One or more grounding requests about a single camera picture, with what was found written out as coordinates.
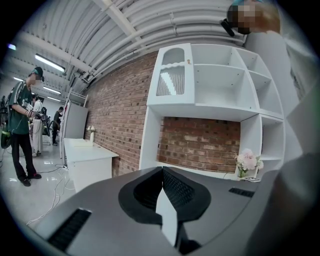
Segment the brick wall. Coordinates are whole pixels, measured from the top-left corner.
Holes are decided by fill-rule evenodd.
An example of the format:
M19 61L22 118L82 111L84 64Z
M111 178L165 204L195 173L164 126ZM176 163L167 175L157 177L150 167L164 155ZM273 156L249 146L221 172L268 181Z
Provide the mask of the brick wall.
M158 160L216 172L234 172L240 123L213 119L165 117Z
M119 155L112 175L139 169L146 103L157 52L137 58L107 74L85 92L86 127L96 128L94 142ZM209 119L165 118L158 159L209 171L234 172L240 124Z
M112 175L139 169L147 97L157 52L115 69L89 88L86 127L94 125L94 142L119 155Z

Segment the white desk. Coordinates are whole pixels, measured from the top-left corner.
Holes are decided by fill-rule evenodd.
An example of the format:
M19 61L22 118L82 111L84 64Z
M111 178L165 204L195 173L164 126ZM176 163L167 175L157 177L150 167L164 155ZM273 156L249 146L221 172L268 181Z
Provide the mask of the white desk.
M112 177L112 158L118 157L93 143L93 146L79 146L83 139L64 138L66 162L70 179L76 192L85 187Z

